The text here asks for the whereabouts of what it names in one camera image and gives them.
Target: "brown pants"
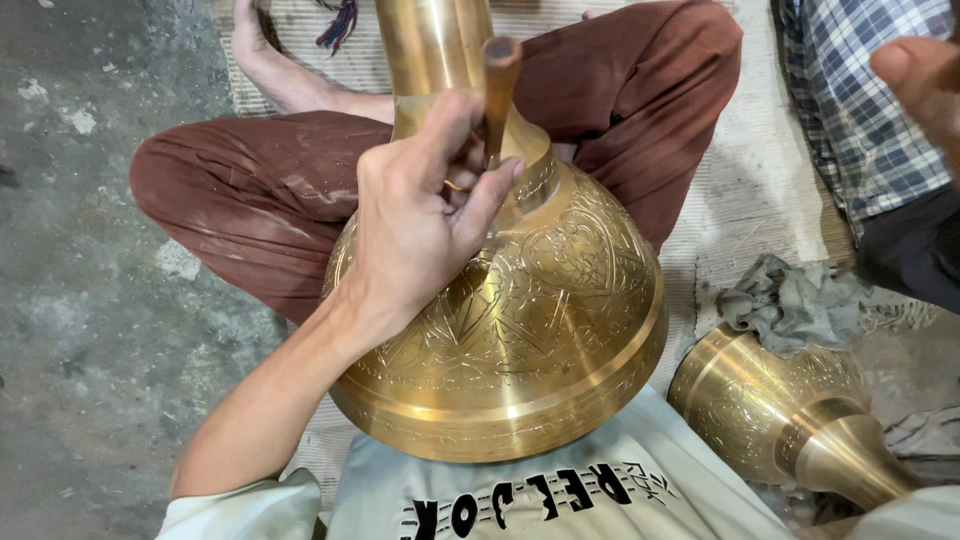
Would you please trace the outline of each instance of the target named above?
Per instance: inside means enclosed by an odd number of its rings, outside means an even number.
[[[573,163],[659,249],[736,87],[741,37],[713,2],[636,4],[527,41],[516,107],[578,143]],[[322,110],[180,126],[136,152],[133,197],[215,274],[300,324],[356,210],[357,160],[391,129]]]

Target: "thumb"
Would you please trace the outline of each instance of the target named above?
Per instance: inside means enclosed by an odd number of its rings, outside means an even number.
[[[874,51],[870,66],[911,115],[923,115],[937,90],[960,91],[960,47],[948,41],[895,39]]]
[[[457,212],[453,237],[458,247],[472,255],[480,249],[496,211],[526,167],[520,158],[510,158],[480,176],[467,202]]]

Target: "person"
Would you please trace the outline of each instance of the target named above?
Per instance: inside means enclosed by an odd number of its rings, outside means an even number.
[[[787,86],[857,273],[960,313],[960,157],[939,78],[956,50],[950,1],[780,0],[779,13]]]
[[[457,90],[438,99],[419,133],[387,143],[381,121],[391,118],[380,98],[340,93],[269,48],[244,49],[245,30],[259,38],[250,6],[238,4],[234,50],[263,54],[241,65],[293,115],[161,134],[138,150],[131,183],[160,227],[300,326],[198,429],[177,465],[161,540],[300,540],[322,530],[316,480],[301,469],[279,481],[278,471],[331,384],[460,272],[524,167],[507,159],[482,170],[470,136],[482,103]],[[659,246],[735,86],[739,40],[711,2],[597,16],[527,43],[517,105],[555,140],[577,142],[574,163]],[[320,304],[329,249],[356,209],[355,259]],[[507,462],[430,461],[359,435],[326,537],[792,536],[644,388],[590,434]]]

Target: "brass vase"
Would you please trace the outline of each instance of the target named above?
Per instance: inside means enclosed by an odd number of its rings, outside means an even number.
[[[833,491],[864,510],[922,487],[883,443],[854,358],[782,359],[724,324],[690,351],[667,401],[738,475]]]
[[[377,0],[396,106],[413,135],[446,88],[482,88],[487,0]],[[600,426],[649,379],[667,333],[657,255],[624,208],[554,159],[542,129],[512,109],[502,155],[516,182],[483,248],[400,335],[330,390],[360,430],[444,461],[536,454]],[[354,253],[337,241],[324,295]]]

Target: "engraved brass vase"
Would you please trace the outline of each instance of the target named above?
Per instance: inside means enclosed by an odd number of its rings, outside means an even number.
[[[446,88],[482,88],[487,0],[377,0],[395,93],[394,140]],[[600,426],[639,391],[667,333],[657,255],[624,208],[516,109],[502,155],[526,172],[463,273],[400,335],[330,390],[360,430],[458,462],[547,451]],[[354,253],[337,241],[324,295]]]
[[[782,359],[724,324],[690,351],[667,401],[738,475],[833,491],[864,510],[922,487],[883,443],[853,356]]]

